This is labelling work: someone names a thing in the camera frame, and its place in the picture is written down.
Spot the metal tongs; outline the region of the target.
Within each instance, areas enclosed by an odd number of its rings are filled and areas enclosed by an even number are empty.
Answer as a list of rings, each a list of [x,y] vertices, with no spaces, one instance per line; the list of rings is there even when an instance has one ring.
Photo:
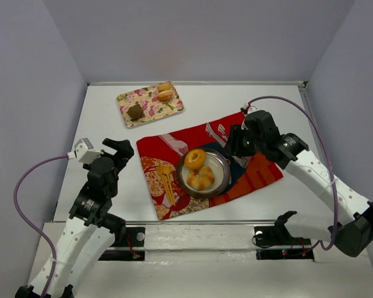
[[[225,148],[226,142],[219,135],[215,133],[215,131],[212,129],[209,123],[206,124],[205,131],[210,137],[212,137],[219,143],[222,149]],[[246,158],[239,158],[239,157],[233,156],[233,159],[241,167],[247,168],[249,161]]]

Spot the orange ring bagel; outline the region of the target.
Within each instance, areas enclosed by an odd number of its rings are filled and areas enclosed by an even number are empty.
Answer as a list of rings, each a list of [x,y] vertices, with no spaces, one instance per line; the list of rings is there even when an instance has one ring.
[[[206,153],[202,149],[194,149],[186,154],[184,164],[188,169],[194,170],[201,168],[206,160]]]

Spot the striped twisted bread roll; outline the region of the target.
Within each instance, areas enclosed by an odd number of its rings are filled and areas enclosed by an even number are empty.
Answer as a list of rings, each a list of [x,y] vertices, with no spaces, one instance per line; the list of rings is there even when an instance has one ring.
[[[186,183],[197,191],[209,189],[215,182],[213,170],[209,166],[190,171]]]

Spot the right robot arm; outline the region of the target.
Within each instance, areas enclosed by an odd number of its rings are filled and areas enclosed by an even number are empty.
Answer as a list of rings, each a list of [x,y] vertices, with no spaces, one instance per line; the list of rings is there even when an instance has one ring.
[[[288,237],[333,244],[345,255],[357,257],[373,240],[373,201],[331,173],[300,137],[281,134],[269,112],[243,109],[242,113],[242,124],[231,126],[225,151],[238,158],[264,155],[303,183],[333,213],[333,224],[326,226],[315,217],[288,211],[277,218],[275,228]]]

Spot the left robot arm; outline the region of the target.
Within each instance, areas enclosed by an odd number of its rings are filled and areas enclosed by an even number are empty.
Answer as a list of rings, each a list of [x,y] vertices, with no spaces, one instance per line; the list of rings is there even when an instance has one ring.
[[[17,201],[20,184],[16,184],[13,201],[18,214],[51,249],[43,268],[28,285],[17,290],[16,297],[75,297],[95,262],[112,244],[124,238],[125,220],[110,214],[109,209],[118,194],[119,173],[134,156],[134,150],[128,140],[105,138],[103,145],[115,153],[97,150],[87,138],[81,138],[64,156],[82,163],[87,181],[70,208],[57,243],[21,211]]]

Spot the brown chocolate bread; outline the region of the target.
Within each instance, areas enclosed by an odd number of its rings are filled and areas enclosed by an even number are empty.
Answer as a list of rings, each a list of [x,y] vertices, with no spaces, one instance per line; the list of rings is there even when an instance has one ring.
[[[131,120],[137,120],[144,116],[144,110],[139,104],[135,104],[127,110],[127,115]]]

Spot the round metal plate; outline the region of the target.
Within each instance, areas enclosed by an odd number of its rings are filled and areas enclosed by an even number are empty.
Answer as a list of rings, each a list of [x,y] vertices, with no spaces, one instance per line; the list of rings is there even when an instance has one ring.
[[[230,166],[225,157],[213,149],[202,148],[202,150],[206,153],[206,160],[203,166],[209,166],[215,176],[215,182],[209,189],[197,191],[187,184],[187,177],[191,171],[184,164],[187,154],[182,156],[175,170],[176,181],[180,188],[195,199],[209,199],[221,194],[228,187],[231,180]]]

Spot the red patterned cloth mat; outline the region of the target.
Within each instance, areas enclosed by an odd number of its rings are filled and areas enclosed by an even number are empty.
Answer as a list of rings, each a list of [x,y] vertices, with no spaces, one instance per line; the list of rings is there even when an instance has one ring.
[[[172,173],[170,180],[175,195],[175,203],[171,204],[167,199],[165,188],[157,172],[158,166],[169,165],[175,170],[177,163],[184,154],[199,147],[213,149],[227,159],[231,169],[231,183],[222,194],[216,197],[195,199],[181,189],[174,178],[175,173]],[[137,141],[137,149],[155,211],[160,220],[225,204],[283,178],[283,174],[277,165],[265,159],[260,153],[253,156],[247,166],[241,166],[233,157],[225,154],[219,141],[206,131],[206,124],[142,138]]]

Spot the yellow plastic fork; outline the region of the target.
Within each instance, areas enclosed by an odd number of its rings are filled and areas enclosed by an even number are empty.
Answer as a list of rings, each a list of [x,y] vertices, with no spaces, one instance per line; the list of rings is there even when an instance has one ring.
[[[172,189],[172,184],[171,184],[171,179],[170,179],[172,168],[167,165],[159,164],[157,172],[162,179],[169,203],[171,205],[175,205],[175,197],[173,195],[173,189]]]

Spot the floral serving tray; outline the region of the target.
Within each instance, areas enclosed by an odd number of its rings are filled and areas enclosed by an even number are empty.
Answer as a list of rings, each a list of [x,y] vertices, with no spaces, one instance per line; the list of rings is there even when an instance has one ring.
[[[124,124],[129,129],[181,113],[185,109],[171,81],[120,94],[116,100]]]

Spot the flat tan bun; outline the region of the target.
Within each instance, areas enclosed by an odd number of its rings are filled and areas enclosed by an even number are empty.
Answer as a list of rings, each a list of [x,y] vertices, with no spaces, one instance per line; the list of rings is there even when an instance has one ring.
[[[168,102],[168,101],[172,100],[173,97],[174,97],[174,91],[171,90],[171,89],[160,91],[157,94],[157,99],[160,102]]]

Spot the pale round bun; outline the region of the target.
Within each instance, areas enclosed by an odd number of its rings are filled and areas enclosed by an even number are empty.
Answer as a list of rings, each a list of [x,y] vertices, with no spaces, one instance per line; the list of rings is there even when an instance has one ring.
[[[171,90],[172,83],[170,81],[163,82],[157,85],[158,92]]]

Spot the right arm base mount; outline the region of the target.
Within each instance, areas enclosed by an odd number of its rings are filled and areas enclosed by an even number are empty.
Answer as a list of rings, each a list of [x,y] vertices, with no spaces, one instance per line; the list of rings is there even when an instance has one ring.
[[[258,260],[314,260],[311,240],[294,238],[281,227],[258,226],[252,244],[257,248]]]

